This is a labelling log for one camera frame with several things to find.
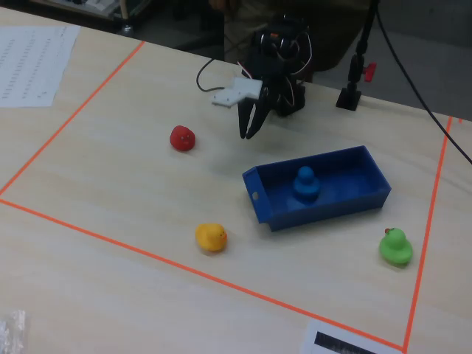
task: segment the stand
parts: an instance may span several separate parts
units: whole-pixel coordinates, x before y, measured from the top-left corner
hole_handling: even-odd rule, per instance
[[[380,0],[372,0],[370,2],[364,28],[362,29],[361,39],[359,39],[357,47],[355,48],[355,54],[351,59],[351,66],[347,76],[349,83],[347,87],[341,90],[338,102],[336,102],[336,107],[355,111],[359,99],[361,98],[361,92],[357,89],[357,83],[361,79],[362,74],[366,75],[365,80],[367,82],[372,81],[377,64],[371,63],[367,68],[364,68],[364,54],[367,51],[367,41],[369,40],[370,30],[372,29],[372,23],[374,22],[375,12],[377,11],[379,2]]]

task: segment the white paper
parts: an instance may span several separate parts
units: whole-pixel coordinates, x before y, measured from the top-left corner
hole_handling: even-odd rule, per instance
[[[0,27],[0,107],[50,107],[79,30]]]
[[[347,330],[332,326],[331,324],[318,321],[316,319],[310,320],[305,334],[305,340],[300,347],[300,354],[338,354],[338,353],[355,353],[349,350],[338,350],[337,348],[325,348],[315,344],[316,334],[318,332],[339,339],[348,344],[354,345],[363,350],[368,350],[374,354],[401,354],[399,350],[387,347],[384,344],[378,343],[366,337],[358,336]]]

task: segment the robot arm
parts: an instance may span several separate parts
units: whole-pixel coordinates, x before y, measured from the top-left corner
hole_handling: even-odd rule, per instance
[[[276,17],[254,34],[242,63],[243,75],[261,80],[263,86],[258,99],[246,98],[237,104],[241,138],[252,138],[270,111],[286,117],[305,106],[305,87],[297,80],[303,79],[312,61],[310,35],[303,20]]]

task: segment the orange tape line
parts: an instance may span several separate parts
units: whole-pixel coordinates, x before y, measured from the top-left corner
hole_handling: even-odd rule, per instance
[[[451,124],[452,124],[452,117],[449,117],[448,125],[446,127],[446,131],[448,133],[451,130]],[[428,212],[428,220],[426,222],[425,238],[423,240],[423,247],[421,249],[420,266],[418,268],[418,275],[416,277],[416,283],[414,285],[413,301],[412,301],[412,306],[410,307],[408,324],[406,326],[405,340],[403,341],[403,348],[402,348],[403,353],[407,352],[409,342],[410,342],[410,336],[412,335],[413,319],[414,319],[414,314],[416,312],[416,305],[418,303],[418,296],[420,295],[421,279],[423,277],[423,269],[425,267],[425,259],[426,259],[426,251],[428,250],[429,234],[431,232],[431,223],[433,222],[434,206],[436,204],[437,190],[440,185],[445,149],[447,147],[448,147],[448,137],[444,135],[444,139],[442,140],[440,160],[437,163],[436,179],[434,180],[433,193],[431,194],[431,203],[429,204],[429,212]]]
[[[32,164],[33,161],[36,160],[36,158],[43,152],[43,150],[51,144],[51,142],[56,138],[56,136],[59,135],[59,133],[84,109],[84,107],[91,101],[92,98],[95,97],[95,95],[103,89],[103,87],[111,80],[113,76],[141,49],[141,47],[144,45],[144,41],[142,41],[135,49],[132,51],[129,56],[124,59],[123,62],[121,62],[118,67],[113,70],[113,72],[103,81],[100,86],[97,87],[97,89],[92,92],[92,94],[88,97],[88,99],[80,105],[80,107],[68,118],[60,127],[59,129],[49,138],[47,141],[44,143],[43,146],[40,147],[36,153],[31,156],[31,158],[27,161],[26,164],[23,165],[22,168],[7,182],[7,184],[4,185],[4,187],[0,190],[0,195],[2,195],[12,184],[13,182],[18,179],[18,177]]]
[[[243,292],[243,293],[245,293],[245,294],[248,294],[248,295],[257,297],[258,299],[261,299],[261,300],[270,302],[270,303],[272,303],[272,304],[274,304],[274,305],[277,305],[277,306],[280,306],[280,307],[282,307],[282,308],[286,308],[286,309],[288,309],[288,310],[292,310],[292,311],[297,312],[297,313],[300,313],[300,314],[302,314],[302,315],[311,317],[312,319],[318,319],[319,321],[326,322],[326,323],[328,323],[328,324],[330,324],[330,325],[333,325],[333,326],[342,328],[343,330],[348,330],[348,331],[350,331],[351,333],[354,333],[354,334],[357,334],[357,335],[359,335],[359,336],[363,336],[363,337],[365,337],[365,338],[368,338],[368,339],[371,339],[371,340],[373,340],[373,341],[376,341],[376,342],[378,342],[378,343],[384,344],[384,345],[386,345],[387,347],[391,347],[391,348],[394,348],[394,349],[396,349],[396,350],[401,350],[401,349],[402,349],[402,347],[401,347],[400,345],[390,343],[389,341],[386,341],[385,339],[382,339],[382,338],[378,338],[378,337],[376,337],[376,336],[373,336],[372,334],[368,334],[368,333],[363,332],[363,331],[361,331],[361,330],[357,330],[357,329],[355,329],[355,328],[353,328],[353,327],[346,326],[345,324],[342,324],[342,323],[333,321],[332,319],[328,319],[328,318],[326,318],[326,317],[316,315],[315,313],[311,313],[311,312],[306,311],[306,310],[303,310],[303,309],[301,309],[301,308],[297,308],[297,307],[295,307],[295,306],[286,304],[285,302],[282,302],[282,301],[273,299],[273,298],[268,297],[268,296],[266,296],[266,295],[259,294],[259,293],[255,292],[255,291],[249,290],[249,289],[247,289],[247,288],[243,288],[242,286],[233,284],[233,283],[231,283],[231,282],[227,282],[226,280],[222,280],[222,279],[220,279],[220,278],[214,277],[214,276],[212,276],[212,275],[210,275],[210,274],[204,273],[204,272],[199,271],[199,270],[197,270],[197,269],[190,268],[190,267],[188,267],[188,266],[186,266],[186,265],[183,265],[183,264],[174,262],[173,260],[169,260],[169,259],[167,259],[167,258],[158,256],[157,254],[154,254],[154,253],[145,251],[145,250],[143,250],[143,249],[139,249],[139,248],[137,248],[137,247],[128,245],[127,243],[123,243],[123,242],[120,242],[120,241],[118,241],[118,240],[114,240],[114,239],[112,239],[112,238],[109,238],[109,237],[106,237],[106,236],[97,234],[96,232],[92,232],[92,231],[83,229],[83,228],[81,228],[81,227],[71,225],[70,223],[66,223],[65,221],[58,220],[58,219],[53,218],[53,217],[51,217],[51,216],[45,215],[45,214],[43,214],[43,213],[41,213],[41,212],[36,212],[35,210],[31,210],[31,209],[29,209],[29,208],[26,208],[25,206],[21,206],[21,205],[18,205],[18,204],[14,204],[14,203],[12,203],[12,202],[10,202],[10,201],[5,201],[5,200],[3,200],[3,199],[0,199],[0,204],[8,205],[9,207],[13,207],[13,208],[15,208],[15,209],[22,210],[22,211],[27,212],[27,213],[29,213],[29,214],[38,216],[39,218],[46,219],[46,220],[51,221],[51,222],[53,222],[53,223],[59,224],[59,225],[61,225],[61,226],[65,226],[65,227],[67,227],[67,228],[69,228],[69,229],[72,229],[72,230],[81,232],[81,233],[83,233],[83,234],[85,234],[85,235],[92,236],[92,237],[95,237],[95,238],[97,238],[97,239],[99,239],[99,240],[102,240],[102,241],[111,243],[111,244],[113,244],[113,245],[115,245],[115,246],[122,247],[122,248],[124,248],[124,249],[129,250],[129,251],[133,251],[133,252],[142,254],[143,256],[146,256],[146,257],[149,257],[149,258],[153,258],[154,260],[158,260],[158,261],[160,261],[160,262],[166,263],[166,264],[168,264],[169,266],[173,266],[173,267],[182,269],[183,271],[188,271],[188,272],[193,273],[193,274],[196,274],[196,275],[198,275],[198,276],[200,276],[200,277],[207,278],[208,280],[212,280],[213,282],[217,282],[217,283],[219,283],[219,284],[221,284],[221,285],[227,286],[228,288],[232,288],[232,289],[241,291],[241,292]]]

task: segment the blue figure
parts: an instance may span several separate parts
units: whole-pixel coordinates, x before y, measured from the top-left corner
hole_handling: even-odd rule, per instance
[[[294,181],[295,196],[306,200],[314,201],[319,195],[319,180],[308,166],[303,166],[298,170]]]

